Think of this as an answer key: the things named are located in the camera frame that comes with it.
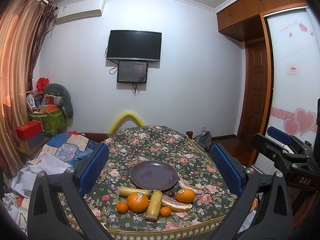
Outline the large orange with sticker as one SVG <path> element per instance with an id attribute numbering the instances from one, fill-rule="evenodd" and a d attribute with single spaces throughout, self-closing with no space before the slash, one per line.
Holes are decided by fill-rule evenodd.
<path id="1" fill-rule="evenodd" d="M 195 200 L 195 192 L 191 189 L 180 189 L 176 192 L 176 199 L 182 203 L 192 203 Z"/>

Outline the large orange without sticker view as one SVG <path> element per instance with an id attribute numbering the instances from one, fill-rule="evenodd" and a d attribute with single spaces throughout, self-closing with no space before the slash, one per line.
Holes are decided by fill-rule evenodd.
<path id="1" fill-rule="evenodd" d="M 148 208 L 149 199 L 141 192 L 134 192 L 127 197 L 127 205 L 133 212 L 143 212 Z"/>

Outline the yellow sugarcane piece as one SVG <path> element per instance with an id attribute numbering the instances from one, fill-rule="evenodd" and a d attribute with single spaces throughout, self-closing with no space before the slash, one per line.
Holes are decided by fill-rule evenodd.
<path id="1" fill-rule="evenodd" d="M 149 201 L 149 205 L 146 211 L 145 218 L 148 221 L 154 222 L 158 219 L 160 209 L 162 206 L 163 193 L 158 190 L 152 192 L 152 196 Z"/>
<path id="2" fill-rule="evenodd" d="M 150 199 L 152 196 L 152 193 L 150 190 L 137 189 L 137 188 L 125 187 L 125 186 L 122 186 L 119 190 L 119 195 L 122 197 L 128 197 L 132 193 L 141 193 L 147 196 L 148 199 Z"/>

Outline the small tangerine left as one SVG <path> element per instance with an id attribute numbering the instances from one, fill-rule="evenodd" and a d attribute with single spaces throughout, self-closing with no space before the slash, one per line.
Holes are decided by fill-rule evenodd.
<path id="1" fill-rule="evenodd" d="M 118 202 L 116 204 L 116 211 L 118 213 L 127 213 L 128 210 L 129 210 L 129 206 L 127 202 Z"/>

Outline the small tangerine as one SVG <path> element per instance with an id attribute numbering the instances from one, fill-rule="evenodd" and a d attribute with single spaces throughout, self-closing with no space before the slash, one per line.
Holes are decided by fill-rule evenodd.
<path id="1" fill-rule="evenodd" d="M 171 209 L 167 206 L 163 206 L 161 207 L 159 214 L 162 217 L 169 217 L 171 215 Z"/>
<path id="2" fill-rule="evenodd" d="M 116 211 L 118 213 L 127 213 L 128 210 L 129 210 L 129 206 L 127 202 L 118 202 L 116 204 Z"/>

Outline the grey bag on floor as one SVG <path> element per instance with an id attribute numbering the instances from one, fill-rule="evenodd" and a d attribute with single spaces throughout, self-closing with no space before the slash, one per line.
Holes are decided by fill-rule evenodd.
<path id="1" fill-rule="evenodd" d="M 199 146 L 201 146 L 204 151 L 210 152 L 210 146 L 212 142 L 212 135 L 209 131 L 203 132 L 199 135 L 197 135 L 193 139 Z"/>

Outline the blue patchwork quilt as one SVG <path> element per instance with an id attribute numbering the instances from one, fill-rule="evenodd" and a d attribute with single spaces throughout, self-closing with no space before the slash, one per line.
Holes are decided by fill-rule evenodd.
<path id="1" fill-rule="evenodd" d="M 90 156 L 97 144 L 81 134 L 60 133 L 52 137 L 42 149 L 57 159 L 74 165 L 78 160 Z"/>

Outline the red gift box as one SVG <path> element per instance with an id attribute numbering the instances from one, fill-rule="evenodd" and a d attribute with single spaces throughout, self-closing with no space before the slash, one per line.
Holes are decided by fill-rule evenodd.
<path id="1" fill-rule="evenodd" d="M 16 128 L 18 139 L 27 141 L 43 131 L 40 121 L 32 120 L 22 126 Z"/>

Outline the floral green bedspread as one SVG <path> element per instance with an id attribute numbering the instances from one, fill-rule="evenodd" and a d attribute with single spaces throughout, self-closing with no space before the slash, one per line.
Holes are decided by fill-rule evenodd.
<path id="1" fill-rule="evenodd" d="M 236 201 L 215 164 L 191 139 L 165 126 L 116 131 L 105 140 L 110 157 L 84 199 L 115 239 L 206 239 Z M 200 190 L 187 212 L 149 222 L 142 213 L 118 213 L 121 187 L 133 187 L 131 168 L 148 160 L 171 165 L 180 179 Z"/>

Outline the dark red jujube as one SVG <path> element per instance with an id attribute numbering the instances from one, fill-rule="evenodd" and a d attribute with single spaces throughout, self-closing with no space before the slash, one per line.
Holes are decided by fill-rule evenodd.
<path id="1" fill-rule="evenodd" d="M 169 196 L 169 197 L 173 197 L 174 195 L 175 195 L 174 191 L 170 191 L 170 192 L 168 193 L 168 196 Z"/>

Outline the dark purple plate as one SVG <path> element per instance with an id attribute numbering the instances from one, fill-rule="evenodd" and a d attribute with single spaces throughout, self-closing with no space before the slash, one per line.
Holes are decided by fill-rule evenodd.
<path id="1" fill-rule="evenodd" d="M 132 182 L 140 189 L 167 191 L 178 181 L 178 172 L 161 161 L 144 161 L 130 171 Z"/>

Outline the brown wooden wardrobe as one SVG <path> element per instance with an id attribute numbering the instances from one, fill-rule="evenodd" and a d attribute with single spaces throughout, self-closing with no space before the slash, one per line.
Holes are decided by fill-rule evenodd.
<path id="1" fill-rule="evenodd" d="M 221 34 L 239 42 L 264 37 L 260 14 L 269 10 L 292 8 L 304 0 L 238 0 L 217 13 L 218 30 Z"/>

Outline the white air conditioner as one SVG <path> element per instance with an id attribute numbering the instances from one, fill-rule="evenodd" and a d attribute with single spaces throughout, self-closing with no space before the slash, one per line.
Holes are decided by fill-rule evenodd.
<path id="1" fill-rule="evenodd" d="M 86 0 L 60 7 L 56 17 L 57 24 L 86 18 L 100 17 L 103 14 L 105 0 Z"/>

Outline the small black wall monitor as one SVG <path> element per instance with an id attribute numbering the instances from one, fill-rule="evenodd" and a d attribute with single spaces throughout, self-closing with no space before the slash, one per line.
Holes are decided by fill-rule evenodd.
<path id="1" fill-rule="evenodd" d="M 146 83 L 148 63 L 144 61 L 119 61 L 117 82 Z"/>

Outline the black wall television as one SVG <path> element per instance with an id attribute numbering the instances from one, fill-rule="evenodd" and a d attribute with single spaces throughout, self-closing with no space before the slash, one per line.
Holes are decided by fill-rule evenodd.
<path id="1" fill-rule="evenodd" d="M 110 31 L 106 58 L 160 61 L 162 33 L 136 30 Z"/>

